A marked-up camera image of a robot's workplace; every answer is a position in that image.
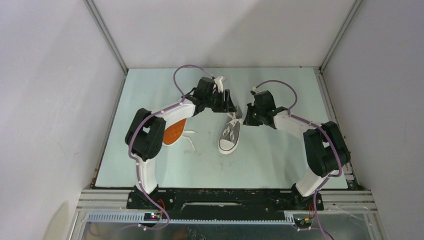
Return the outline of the grey canvas sneaker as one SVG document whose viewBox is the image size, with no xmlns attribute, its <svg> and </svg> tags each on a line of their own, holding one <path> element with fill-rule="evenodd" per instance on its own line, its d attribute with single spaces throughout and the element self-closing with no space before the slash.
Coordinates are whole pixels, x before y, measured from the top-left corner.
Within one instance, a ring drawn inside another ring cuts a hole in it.
<svg viewBox="0 0 424 240">
<path fill-rule="evenodd" d="M 223 155 L 228 155 L 237 148 L 240 141 L 240 128 L 243 125 L 243 112 L 239 105 L 236 105 L 235 112 L 227 113 L 227 115 L 227 123 L 217 143 L 218 151 Z"/>
</svg>

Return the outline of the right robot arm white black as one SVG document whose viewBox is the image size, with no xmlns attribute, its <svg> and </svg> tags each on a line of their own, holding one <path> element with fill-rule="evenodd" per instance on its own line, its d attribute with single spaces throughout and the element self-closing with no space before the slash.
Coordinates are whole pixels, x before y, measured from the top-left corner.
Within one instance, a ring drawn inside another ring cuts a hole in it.
<svg viewBox="0 0 424 240">
<path fill-rule="evenodd" d="M 288 133 L 303 141 L 307 170 L 294 184 L 291 204 L 304 209 L 311 202 L 311 195 L 320 190 L 330 178 L 343 174 L 343 166 L 351 157 L 338 125 L 333 121 L 316 123 L 276 107 L 270 91 L 253 88 L 252 103 L 247 104 L 245 126 L 268 126 Z"/>
</svg>

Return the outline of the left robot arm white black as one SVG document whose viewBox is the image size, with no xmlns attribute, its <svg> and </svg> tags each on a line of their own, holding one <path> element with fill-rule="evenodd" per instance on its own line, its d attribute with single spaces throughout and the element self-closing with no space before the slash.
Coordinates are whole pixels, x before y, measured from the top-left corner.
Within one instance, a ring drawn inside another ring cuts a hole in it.
<svg viewBox="0 0 424 240">
<path fill-rule="evenodd" d="M 234 113 L 230 90 L 224 88 L 224 76 L 202 77 L 191 92 L 181 100 L 156 112 L 140 108 L 127 131 L 125 143 L 128 155 L 136 164 L 136 187 L 141 191 L 138 201 L 145 208 L 153 208 L 158 202 L 158 187 L 155 157 L 162 146 L 169 146 L 179 140 L 188 118 L 205 109 L 214 113 Z"/>
</svg>

